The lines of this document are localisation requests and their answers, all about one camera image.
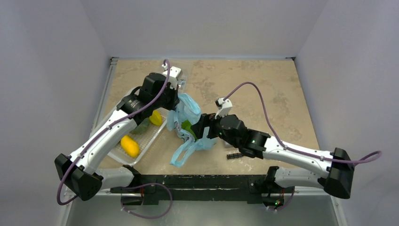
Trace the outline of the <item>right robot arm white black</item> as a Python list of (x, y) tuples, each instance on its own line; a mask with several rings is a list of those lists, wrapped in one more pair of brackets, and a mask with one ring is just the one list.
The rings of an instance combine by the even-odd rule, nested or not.
[(197, 139), (218, 137), (244, 156), (282, 161), (300, 168), (298, 173), (279, 168), (275, 174), (266, 176), (264, 185), (271, 192), (281, 187), (308, 186), (341, 199), (351, 196), (354, 166), (344, 149), (335, 148), (330, 152), (291, 147), (268, 133), (247, 128), (234, 114), (221, 117), (204, 113), (191, 130)]

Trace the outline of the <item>blue plastic bag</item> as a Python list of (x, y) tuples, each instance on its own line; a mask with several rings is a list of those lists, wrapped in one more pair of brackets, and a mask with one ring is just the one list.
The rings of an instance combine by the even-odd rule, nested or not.
[(179, 93), (178, 100), (176, 109), (168, 112), (166, 122), (167, 129), (174, 130), (184, 142), (172, 155), (170, 164), (175, 167), (183, 166), (195, 151), (210, 150), (216, 144), (215, 138), (198, 138), (191, 129), (200, 120), (201, 109), (198, 103), (186, 93)]

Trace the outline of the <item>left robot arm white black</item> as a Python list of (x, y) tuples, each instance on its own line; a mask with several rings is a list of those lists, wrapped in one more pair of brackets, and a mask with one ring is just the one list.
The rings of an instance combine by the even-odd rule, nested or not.
[(140, 188), (140, 179), (135, 177), (131, 167), (100, 170), (98, 166), (115, 145), (154, 110), (176, 108), (180, 76), (175, 69), (170, 72), (170, 75), (166, 72), (147, 75), (141, 86), (132, 89), (116, 104), (88, 141), (71, 154), (61, 153), (55, 158), (60, 189), (66, 185), (76, 197), (87, 201), (102, 189), (123, 187), (133, 193)]

